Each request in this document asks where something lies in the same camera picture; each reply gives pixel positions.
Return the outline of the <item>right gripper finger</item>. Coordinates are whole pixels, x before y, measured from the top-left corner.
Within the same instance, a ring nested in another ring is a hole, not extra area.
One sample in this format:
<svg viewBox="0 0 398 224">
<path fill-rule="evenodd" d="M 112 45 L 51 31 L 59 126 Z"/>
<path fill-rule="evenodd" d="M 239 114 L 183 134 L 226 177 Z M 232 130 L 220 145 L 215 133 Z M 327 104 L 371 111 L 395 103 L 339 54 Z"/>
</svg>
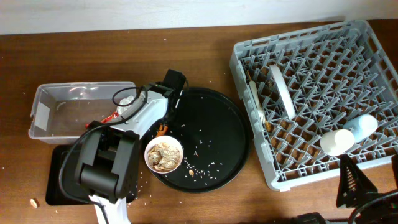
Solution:
<svg viewBox="0 0 398 224">
<path fill-rule="evenodd" d="M 394 180 L 398 180 L 398 155 L 391 157 L 392 171 L 394 174 Z"/>
<path fill-rule="evenodd" d="M 340 182 L 336 198 L 337 208 L 358 208 L 378 196 L 378 189 L 356 163 L 343 154 L 340 157 Z"/>
</svg>

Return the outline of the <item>white cup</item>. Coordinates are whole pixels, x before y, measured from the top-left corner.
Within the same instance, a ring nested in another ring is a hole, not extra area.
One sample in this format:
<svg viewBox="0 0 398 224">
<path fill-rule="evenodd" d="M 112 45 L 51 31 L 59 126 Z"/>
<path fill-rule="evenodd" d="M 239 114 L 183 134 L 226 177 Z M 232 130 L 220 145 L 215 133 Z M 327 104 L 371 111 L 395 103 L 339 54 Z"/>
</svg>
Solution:
<svg viewBox="0 0 398 224">
<path fill-rule="evenodd" d="M 329 156 L 339 156 L 355 143 L 354 135 L 347 129 L 325 133 L 320 139 L 320 147 Z"/>
</svg>

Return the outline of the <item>orange carrot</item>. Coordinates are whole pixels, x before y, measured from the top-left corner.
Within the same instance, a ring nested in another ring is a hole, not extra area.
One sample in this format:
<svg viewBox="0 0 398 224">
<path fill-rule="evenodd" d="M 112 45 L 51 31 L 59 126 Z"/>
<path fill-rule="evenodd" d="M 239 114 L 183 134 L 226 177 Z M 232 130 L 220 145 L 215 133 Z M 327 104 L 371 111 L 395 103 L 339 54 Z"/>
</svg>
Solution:
<svg viewBox="0 0 398 224">
<path fill-rule="evenodd" d="M 168 126 L 165 125 L 165 124 L 161 124 L 159 126 L 159 130 L 158 130 L 158 132 L 156 134 L 156 137 L 164 136 L 167 133 L 167 130 L 168 130 Z"/>
</svg>

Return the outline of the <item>red snack wrapper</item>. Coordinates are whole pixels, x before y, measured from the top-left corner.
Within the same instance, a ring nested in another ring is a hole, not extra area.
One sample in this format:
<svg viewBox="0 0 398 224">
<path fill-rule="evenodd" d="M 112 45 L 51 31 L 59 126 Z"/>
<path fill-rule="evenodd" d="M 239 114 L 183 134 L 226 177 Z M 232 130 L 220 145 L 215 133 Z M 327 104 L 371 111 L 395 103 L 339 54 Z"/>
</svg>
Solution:
<svg viewBox="0 0 398 224">
<path fill-rule="evenodd" d="M 92 127 L 95 127 L 95 126 L 99 126 L 101 124 L 105 124 L 105 123 L 107 123 L 107 122 L 109 122 L 109 121 L 111 121 L 113 119 L 116 119 L 118 116 L 119 116 L 119 113 L 117 111 L 115 111 L 111 115 L 107 116 L 106 118 L 103 118 L 100 121 L 92 121 L 92 122 L 90 122 L 88 124 L 85 124 L 85 128 L 89 129 L 89 128 L 92 128 Z"/>
</svg>

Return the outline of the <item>pink bowl with scraps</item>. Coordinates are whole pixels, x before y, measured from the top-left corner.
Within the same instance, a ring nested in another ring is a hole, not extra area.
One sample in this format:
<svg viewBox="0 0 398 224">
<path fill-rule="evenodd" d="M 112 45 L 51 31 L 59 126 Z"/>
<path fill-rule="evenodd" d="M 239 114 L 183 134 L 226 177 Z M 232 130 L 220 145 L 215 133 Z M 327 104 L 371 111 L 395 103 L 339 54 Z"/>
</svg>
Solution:
<svg viewBox="0 0 398 224">
<path fill-rule="evenodd" d="M 158 174 L 175 171 L 183 161 L 183 147 L 171 136 L 159 136 L 145 148 L 144 159 L 147 167 Z"/>
</svg>

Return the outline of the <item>white plastic fork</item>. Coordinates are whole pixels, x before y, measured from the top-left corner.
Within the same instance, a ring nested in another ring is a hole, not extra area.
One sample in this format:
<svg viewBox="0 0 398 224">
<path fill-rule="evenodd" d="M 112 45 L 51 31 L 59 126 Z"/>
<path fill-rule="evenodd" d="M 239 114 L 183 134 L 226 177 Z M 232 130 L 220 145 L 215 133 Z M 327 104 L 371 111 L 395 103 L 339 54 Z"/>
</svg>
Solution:
<svg viewBox="0 0 398 224">
<path fill-rule="evenodd" d="M 257 94 L 257 87 L 256 87 L 255 81 L 251 80 L 249 82 L 249 86 L 250 86 L 250 90 L 251 90 L 251 93 L 252 93 L 253 98 L 254 98 L 254 102 L 255 102 L 255 105 L 256 105 L 256 108 L 257 108 L 257 113 L 259 115 L 259 118 L 260 118 L 261 122 L 263 124 L 265 124 L 266 123 L 266 117 L 265 117 L 264 110 L 262 109 L 262 106 L 261 106 L 261 104 L 259 102 L 259 97 L 258 97 L 258 94 Z"/>
</svg>

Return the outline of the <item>white round plate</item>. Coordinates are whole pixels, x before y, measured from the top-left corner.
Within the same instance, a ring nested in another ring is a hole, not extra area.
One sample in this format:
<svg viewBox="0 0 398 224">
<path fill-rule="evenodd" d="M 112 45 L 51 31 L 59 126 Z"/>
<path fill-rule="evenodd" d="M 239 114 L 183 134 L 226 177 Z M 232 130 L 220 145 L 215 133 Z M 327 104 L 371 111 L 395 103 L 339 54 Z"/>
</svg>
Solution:
<svg viewBox="0 0 398 224">
<path fill-rule="evenodd" d="M 284 104 L 287 117 L 289 120 L 292 120 L 295 118 L 296 113 L 287 85 L 285 84 L 284 78 L 282 76 L 282 72 L 280 71 L 277 65 L 271 65 L 269 68 L 274 78 L 275 84 L 277 86 L 279 95 Z"/>
</svg>

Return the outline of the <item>wooden chopstick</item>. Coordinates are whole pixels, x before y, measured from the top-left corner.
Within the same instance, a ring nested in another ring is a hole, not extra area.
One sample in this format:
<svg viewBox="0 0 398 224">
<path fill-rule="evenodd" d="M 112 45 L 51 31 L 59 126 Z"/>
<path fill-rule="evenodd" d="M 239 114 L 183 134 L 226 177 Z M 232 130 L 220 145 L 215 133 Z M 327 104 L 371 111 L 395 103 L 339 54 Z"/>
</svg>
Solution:
<svg viewBox="0 0 398 224">
<path fill-rule="evenodd" d="M 247 76 L 247 78 L 248 78 L 248 80 L 249 80 L 249 82 L 250 82 L 250 81 L 252 80 L 252 78 L 250 77 L 249 72 L 246 70 L 245 73 L 246 73 L 246 76 Z M 271 126 L 270 126 L 270 124 L 267 122 L 267 120 L 266 120 L 266 123 L 264 124 L 264 127 L 266 128 L 266 130 L 267 130 L 268 132 L 271 131 Z"/>
</svg>

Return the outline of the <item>white tissue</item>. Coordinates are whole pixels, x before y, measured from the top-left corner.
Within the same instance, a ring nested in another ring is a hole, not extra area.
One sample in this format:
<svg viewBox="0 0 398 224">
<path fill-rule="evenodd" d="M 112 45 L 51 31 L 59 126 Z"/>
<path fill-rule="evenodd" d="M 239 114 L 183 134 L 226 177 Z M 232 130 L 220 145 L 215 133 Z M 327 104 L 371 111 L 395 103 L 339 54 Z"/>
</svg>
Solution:
<svg viewBox="0 0 398 224">
<path fill-rule="evenodd" d="M 131 103 L 133 99 L 134 96 L 130 95 L 120 100 L 119 106 L 117 106 L 116 108 L 116 112 L 118 113 L 118 115 L 122 115 L 125 111 L 127 111 L 131 107 L 129 103 Z"/>
</svg>

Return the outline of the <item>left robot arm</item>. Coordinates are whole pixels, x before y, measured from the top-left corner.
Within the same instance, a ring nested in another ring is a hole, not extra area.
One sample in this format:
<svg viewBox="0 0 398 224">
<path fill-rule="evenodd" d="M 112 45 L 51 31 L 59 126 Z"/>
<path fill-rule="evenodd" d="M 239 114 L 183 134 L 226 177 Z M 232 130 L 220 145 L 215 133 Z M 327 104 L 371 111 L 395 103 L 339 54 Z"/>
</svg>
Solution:
<svg viewBox="0 0 398 224">
<path fill-rule="evenodd" d="M 65 190 L 65 162 L 58 175 L 62 194 L 93 205 L 99 223 L 129 223 L 127 198 L 137 194 L 142 137 L 154 124 L 172 119 L 187 85 L 183 73 L 168 70 L 161 82 L 136 87 L 138 94 L 124 104 L 125 113 L 106 123 L 92 121 L 69 150 L 80 150 L 74 180 L 88 196 Z"/>
</svg>

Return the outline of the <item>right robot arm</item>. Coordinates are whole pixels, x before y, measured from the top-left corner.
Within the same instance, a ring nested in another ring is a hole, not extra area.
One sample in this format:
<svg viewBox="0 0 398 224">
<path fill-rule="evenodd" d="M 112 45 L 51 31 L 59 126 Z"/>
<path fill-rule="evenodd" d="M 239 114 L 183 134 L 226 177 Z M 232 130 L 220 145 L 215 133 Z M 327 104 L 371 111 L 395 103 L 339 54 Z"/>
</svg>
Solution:
<svg viewBox="0 0 398 224">
<path fill-rule="evenodd" d="M 348 223 L 397 223 L 397 190 L 380 193 L 357 164 L 340 157 L 337 208 L 352 208 Z"/>
</svg>

